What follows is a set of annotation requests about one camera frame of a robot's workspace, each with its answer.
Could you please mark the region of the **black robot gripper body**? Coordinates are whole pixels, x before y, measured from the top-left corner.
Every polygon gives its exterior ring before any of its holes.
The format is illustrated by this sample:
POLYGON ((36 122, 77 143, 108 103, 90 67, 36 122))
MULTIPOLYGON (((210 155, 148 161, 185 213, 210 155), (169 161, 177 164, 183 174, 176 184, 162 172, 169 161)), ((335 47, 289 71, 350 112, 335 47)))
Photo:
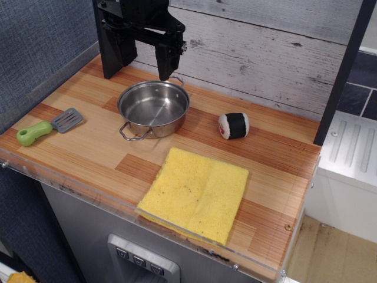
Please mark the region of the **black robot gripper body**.
POLYGON ((186 50, 183 32, 186 27, 169 11, 169 1, 101 1, 103 27, 118 51, 117 33, 128 35, 154 47, 173 47, 180 55, 186 50))

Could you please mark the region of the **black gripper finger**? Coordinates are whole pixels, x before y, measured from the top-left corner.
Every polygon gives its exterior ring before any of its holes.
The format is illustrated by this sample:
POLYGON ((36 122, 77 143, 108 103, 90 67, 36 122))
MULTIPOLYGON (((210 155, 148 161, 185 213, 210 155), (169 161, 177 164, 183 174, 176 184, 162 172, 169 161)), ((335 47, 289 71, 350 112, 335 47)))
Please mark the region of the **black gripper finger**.
POLYGON ((120 53, 121 64, 123 67, 126 67, 137 57, 135 39, 128 35, 117 33, 115 35, 115 41, 120 53))
POLYGON ((178 69, 180 54, 173 48, 165 45, 156 46, 158 75, 161 81, 168 80, 171 74, 178 69))

